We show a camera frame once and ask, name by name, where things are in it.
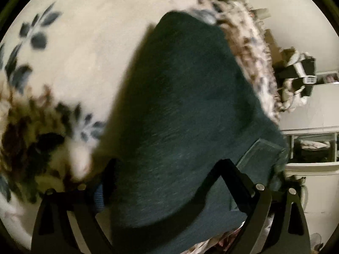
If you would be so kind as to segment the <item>dark denim pants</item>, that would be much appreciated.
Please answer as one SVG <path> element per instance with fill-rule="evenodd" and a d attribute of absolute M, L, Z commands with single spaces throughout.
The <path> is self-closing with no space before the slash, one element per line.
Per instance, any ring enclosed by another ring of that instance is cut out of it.
<path fill-rule="evenodd" d="M 213 166 L 230 159 L 267 184 L 287 145 L 222 30 L 171 11 L 142 44 L 98 149 L 114 158 L 114 253 L 181 253 L 246 218 L 223 179 L 207 179 Z"/>

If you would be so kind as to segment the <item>white shelf unit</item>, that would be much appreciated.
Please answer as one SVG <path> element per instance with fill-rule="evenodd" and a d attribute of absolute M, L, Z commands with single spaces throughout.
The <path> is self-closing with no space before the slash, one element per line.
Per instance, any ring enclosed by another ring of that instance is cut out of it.
<path fill-rule="evenodd" d="M 338 72 L 318 74 L 304 106 L 282 113 L 290 146 L 286 174 L 304 178 L 308 214 L 334 214 L 338 195 Z"/>

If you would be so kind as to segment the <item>floral fleece blanket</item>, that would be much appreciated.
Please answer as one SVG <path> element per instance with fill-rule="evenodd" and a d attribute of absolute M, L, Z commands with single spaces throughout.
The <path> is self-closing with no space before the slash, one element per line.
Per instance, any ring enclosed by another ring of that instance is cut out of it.
<path fill-rule="evenodd" d="M 246 0 L 31 0 L 1 41 L 1 222 L 30 252 L 45 193 L 83 190 L 114 161 L 98 149 L 106 125 L 142 44 L 171 11 L 222 30 L 277 123 L 270 51 Z M 229 191 L 244 175 L 220 159 L 207 179 Z"/>

